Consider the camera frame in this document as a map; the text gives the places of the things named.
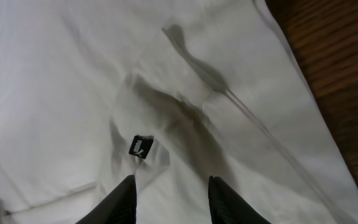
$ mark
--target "puma logo tag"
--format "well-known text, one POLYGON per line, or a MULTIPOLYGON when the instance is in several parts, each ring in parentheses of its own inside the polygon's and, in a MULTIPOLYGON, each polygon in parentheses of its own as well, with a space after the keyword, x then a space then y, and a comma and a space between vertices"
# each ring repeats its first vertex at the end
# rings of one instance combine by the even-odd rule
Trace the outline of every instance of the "puma logo tag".
POLYGON ((142 156, 141 153, 143 152, 143 149, 140 149, 140 146, 142 145, 142 140, 137 140, 134 148, 135 154, 142 156))

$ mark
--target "wood grain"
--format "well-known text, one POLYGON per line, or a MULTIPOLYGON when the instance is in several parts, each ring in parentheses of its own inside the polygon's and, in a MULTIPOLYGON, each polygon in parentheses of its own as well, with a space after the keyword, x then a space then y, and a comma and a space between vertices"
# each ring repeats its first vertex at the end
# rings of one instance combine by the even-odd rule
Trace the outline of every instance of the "wood grain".
POLYGON ((266 0, 358 186, 358 0, 266 0))

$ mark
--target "brown wooden surface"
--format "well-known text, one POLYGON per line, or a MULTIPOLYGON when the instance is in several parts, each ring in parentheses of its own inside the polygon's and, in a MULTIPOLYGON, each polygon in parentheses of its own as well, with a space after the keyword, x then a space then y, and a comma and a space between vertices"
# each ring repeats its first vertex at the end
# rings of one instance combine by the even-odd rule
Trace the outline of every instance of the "brown wooden surface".
POLYGON ((358 0, 266 0, 358 186, 358 0))

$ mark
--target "white garment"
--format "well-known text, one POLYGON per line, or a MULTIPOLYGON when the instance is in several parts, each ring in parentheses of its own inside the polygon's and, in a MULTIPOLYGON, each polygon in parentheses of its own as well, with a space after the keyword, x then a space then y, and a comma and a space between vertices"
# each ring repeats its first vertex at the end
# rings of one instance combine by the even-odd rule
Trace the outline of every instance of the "white garment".
MULTIPOLYGON (((329 223, 341 219, 343 211, 358 223, 356 185, 282 37, 262 0, 0 1, 0 197, 4 208, 26 210, 24 215, 14 214, 21 215, 16 220, 38 223, 45 214, 27 209, 55 203, 93 187, 96 181, 101 181, 98 191, 103 196, 136 170, 138 222, 164 222, 165 214, 172 214, 177 220, 187 217, 185 223, 209 223, 204 180, 218 174, 271 222, 329 223), (172 16, 183 27, 190 55, 219 71, 223 86, 254 114, 248 114, 251 119, 228 99, 233 94, 213 91, 217 90, 213 83, 200 79, 160 32, 172 16), (191 127, 179 100, 209 119, 203 121, 209 124, 208 131, 174 137, 195 141, 198 134, 211 133, 219 146, 215 152, 222 157, 209 158, 227 164, 227 169, 217 170, 211 161, 192 162, 193 156, 204 160, 203 153, 189 151, 183 146, 186 141, 172 142, 169 134, 173 133, 153 128, 157 123, 123 134, 118 111, 140 119, 139 113, 130 114, 118 106, 125 97, 116 98, 119 86, 120 92, 133 92, 122 82, 130 71, 143 77, 151 90, 175 98, 146 101, 152 116, 158 114, 156 108, 173 104, 181 109, 168 111, 172 118, 191 127), (284 149, 279 150, 281 154, 266 130, 284 149), (123 150, 128 150, 133 138, 129 133, 139 131, 159 134, 142 164, 123 150), (98 172, 105 178, 98 180, 98 172), (312 190, 311 183, 318 188, 312 190), (321 200, 321 192, 327 202, 321 200)), ((194 144, 202 149, 210 143, 198 139, 194 144)), ((83 215, 90 209, 85 198, 79 200, 83 215)), ((54 209, 56 218, 62 219, 50 223, 76 219, 67 214, 80 216, 70 204, 65 207, 54 209)))

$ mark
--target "black label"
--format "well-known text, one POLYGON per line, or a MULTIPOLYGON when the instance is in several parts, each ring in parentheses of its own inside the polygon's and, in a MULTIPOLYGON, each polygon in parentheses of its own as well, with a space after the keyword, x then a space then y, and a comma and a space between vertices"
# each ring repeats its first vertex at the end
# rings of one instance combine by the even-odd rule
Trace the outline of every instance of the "black label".
POLYGON ((136 135, 132 141, 131 147, 129 148, 129 154, 146 159, 146 156, 152 147, 153 141, 153 136, 136 135))

